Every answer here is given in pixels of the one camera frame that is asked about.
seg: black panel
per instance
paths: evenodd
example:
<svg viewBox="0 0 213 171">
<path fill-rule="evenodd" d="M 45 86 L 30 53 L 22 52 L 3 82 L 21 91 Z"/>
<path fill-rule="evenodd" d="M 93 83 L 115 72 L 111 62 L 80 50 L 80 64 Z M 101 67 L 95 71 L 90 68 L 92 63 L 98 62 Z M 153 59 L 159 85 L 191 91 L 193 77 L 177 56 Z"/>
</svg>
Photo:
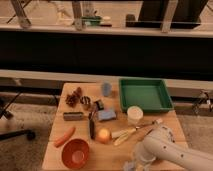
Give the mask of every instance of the black panel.
<svg viewBox="0 0 213 171">
<path fill-rule="evenodd" d="M 211 38 L 0 32 L 0 67 L 213 80 Z"/>
</svg>

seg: white container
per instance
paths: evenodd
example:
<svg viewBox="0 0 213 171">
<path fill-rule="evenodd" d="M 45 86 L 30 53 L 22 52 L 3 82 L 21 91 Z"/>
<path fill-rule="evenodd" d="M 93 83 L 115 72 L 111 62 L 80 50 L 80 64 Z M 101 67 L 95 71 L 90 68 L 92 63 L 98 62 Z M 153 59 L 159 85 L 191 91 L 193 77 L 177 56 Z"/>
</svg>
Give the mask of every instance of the white container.
<svg viewBox="0 0 213 171">
<path fill-rule="evenodd" d="M 138 106 L 131 106 L 127 110 L 127 119 L 129 125 L 137 125 L 143 118 L 143 110 Z"/>
</svg>

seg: orange bowl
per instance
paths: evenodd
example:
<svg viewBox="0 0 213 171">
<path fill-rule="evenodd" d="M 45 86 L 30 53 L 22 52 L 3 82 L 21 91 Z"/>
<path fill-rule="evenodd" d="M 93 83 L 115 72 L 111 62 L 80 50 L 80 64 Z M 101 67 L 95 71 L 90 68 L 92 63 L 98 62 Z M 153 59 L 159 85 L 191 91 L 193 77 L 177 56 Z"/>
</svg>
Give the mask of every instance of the orange bowl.
<svg viewBox="0 0 213 171">
<path fill-rule="evenodd" d="M 89 158 L 89 145 L 82 139 L 73 139 L 63 148 L 62 161 L 69 169 L 82 168 Z"/>
</svg>

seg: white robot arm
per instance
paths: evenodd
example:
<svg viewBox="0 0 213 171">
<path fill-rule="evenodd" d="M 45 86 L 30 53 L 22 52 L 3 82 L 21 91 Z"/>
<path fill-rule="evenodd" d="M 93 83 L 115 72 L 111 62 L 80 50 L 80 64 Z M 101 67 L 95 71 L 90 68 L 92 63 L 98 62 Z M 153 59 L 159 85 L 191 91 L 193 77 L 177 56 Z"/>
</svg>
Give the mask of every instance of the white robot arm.
<svg viewBox="0 0 213 171">
<path fill-rule="evenodd" d="M 144 168 L 159 158 L 178 164 L 187 170 L 213 170 L 213 155 L 178 146 L 173 141 L 171 129 L 164 125 L 159 125 L 149 132 L 143 141 L 136 144 L 133 153 L 135 160 Z"/>
</svg>

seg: blue object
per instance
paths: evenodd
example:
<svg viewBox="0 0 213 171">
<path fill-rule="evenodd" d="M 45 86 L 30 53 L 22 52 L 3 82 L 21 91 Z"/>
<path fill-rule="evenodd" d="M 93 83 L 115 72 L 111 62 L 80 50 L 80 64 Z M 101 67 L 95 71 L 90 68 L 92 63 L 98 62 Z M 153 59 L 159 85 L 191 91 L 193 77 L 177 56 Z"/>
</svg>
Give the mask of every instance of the blue object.
<svg viewBox="0 0 213 171">
<path fill-rule="evenodd" d="M 105 97 L 110 95 L 111 89 L 112 89 L 112 86 L 109 83 L 103 83 L 101 85 L 101 91 L 102 91 L 103 96 L 105 96 Z"/>
<path fill-rule="evenodd" d="M 116 113 L 114 109 L 101 110 L 98 112 L 99 121 L 107 121 L 111 119 L 116 119 Z"/>
</svg>

